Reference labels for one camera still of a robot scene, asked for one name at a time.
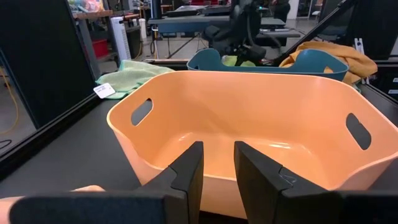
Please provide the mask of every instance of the white tower fan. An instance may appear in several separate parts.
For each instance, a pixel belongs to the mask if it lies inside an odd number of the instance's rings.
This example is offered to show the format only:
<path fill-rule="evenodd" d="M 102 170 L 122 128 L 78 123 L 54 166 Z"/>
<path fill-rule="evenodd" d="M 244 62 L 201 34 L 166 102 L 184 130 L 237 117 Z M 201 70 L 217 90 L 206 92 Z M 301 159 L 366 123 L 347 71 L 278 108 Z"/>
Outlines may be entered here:
<path fill-rule="evenodd" d="M 131 60 L 129 42 L 127 40 L 123 17 L 112 17 L 111 24 L 120 62 L 122 62 L 122 60 Z"/>

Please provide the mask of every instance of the red container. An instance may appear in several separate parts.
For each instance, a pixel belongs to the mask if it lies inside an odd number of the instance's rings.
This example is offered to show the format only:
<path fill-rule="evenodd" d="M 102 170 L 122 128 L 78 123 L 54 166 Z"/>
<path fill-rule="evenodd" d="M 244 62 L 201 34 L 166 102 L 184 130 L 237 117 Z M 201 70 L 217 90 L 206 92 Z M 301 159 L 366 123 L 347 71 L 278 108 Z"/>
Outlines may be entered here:
<path fill-rule="evenodd" d="M 97 58 L 104 57 L 109 54 L 106 39 L 93 41 L 93 48 Z"/>

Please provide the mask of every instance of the orange plastic basket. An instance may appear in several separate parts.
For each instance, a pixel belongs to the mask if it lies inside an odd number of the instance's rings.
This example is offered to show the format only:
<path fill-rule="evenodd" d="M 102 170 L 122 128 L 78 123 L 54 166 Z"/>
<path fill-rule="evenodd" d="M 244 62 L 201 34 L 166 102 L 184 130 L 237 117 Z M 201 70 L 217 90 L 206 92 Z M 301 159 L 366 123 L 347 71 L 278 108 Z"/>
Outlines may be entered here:
<path fill-rule="evenodd" d="M 133 125 L 133 112 L 147 99 L 152 110 Z M 370 134 L 365 150 L 346 125 L 352 115 Z M 398 147 L 397 128 L 356 90 L 306 75 L 166 73 L 114 106 L 108 124 L 142 184 L 203 141 L 201 209 L 241 218 L 235 141 L 328 190 L 367 189 Z"/>

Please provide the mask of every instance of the basket handle hole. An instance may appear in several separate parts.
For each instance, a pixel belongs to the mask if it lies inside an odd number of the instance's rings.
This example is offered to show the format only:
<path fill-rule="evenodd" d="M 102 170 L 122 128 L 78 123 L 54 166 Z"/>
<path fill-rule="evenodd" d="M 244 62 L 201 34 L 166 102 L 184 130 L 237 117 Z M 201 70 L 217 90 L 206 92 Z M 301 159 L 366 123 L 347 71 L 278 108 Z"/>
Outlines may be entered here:
<path fill-rule="evenodd" d="M 371 145 L 372 136 L 354 114 L 350 113 L 347 116 L 346 126 L 361 149 L 367 150 Z"/>
<path fill-rule="evenodd" d="M 132 112 L 131 123 L 137 126 L 152 111 L 154 104 L 150 98 L 146 99 L 137 109 Z"/>

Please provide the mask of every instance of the price tag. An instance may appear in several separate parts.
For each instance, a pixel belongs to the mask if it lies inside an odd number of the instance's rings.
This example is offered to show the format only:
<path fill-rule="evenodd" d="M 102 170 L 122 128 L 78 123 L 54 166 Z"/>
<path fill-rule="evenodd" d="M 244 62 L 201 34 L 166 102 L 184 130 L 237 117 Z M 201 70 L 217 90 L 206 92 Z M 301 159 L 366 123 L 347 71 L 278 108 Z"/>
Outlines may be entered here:
<path fill-rule="evenodd" d="M 108 97 L 116 91 L 111 87 L 109 83 L 102 84 L 94 88 L 94 92 L 101 98 Z"/>

